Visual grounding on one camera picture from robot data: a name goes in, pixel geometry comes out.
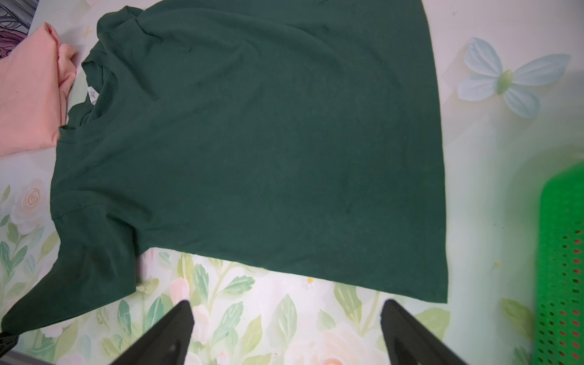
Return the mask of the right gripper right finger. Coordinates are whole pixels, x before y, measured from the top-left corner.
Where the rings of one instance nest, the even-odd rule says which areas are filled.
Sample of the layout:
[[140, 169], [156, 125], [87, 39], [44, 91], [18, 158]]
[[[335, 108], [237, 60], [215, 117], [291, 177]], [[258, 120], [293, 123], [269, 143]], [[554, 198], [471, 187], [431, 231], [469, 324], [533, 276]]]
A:
[[391, 364], [466, 365], [398, 302], [387, 300], [380, 318]]

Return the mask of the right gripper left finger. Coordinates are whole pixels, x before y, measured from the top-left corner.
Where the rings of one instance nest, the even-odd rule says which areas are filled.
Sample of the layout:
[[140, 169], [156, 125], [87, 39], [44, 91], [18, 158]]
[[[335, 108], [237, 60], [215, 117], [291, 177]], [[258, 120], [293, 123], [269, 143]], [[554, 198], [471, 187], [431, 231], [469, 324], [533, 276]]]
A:
[[194, 325], [189, 301], [180, 301], [112, 365], [184, 365]]

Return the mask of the green plastic laundry basket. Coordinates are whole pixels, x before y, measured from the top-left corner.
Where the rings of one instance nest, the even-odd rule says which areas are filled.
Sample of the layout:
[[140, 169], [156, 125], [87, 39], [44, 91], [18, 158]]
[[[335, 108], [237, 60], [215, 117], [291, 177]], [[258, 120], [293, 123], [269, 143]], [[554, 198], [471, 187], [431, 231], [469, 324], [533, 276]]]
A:
[[541, 194], [532, 363], [583, 363], [583, 163]]

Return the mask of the dark green t-shirt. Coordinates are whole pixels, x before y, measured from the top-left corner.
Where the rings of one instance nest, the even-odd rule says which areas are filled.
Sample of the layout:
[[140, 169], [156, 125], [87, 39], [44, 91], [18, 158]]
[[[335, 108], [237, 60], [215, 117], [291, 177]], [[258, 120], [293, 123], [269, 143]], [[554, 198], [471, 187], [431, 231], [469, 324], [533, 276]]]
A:
[[129, 296], [152, 247], [447, 302], [420, 1], [162, 1], [104, 15], [97, 37], [98, 98], [56, 148], [58, 259], [3, 332]]

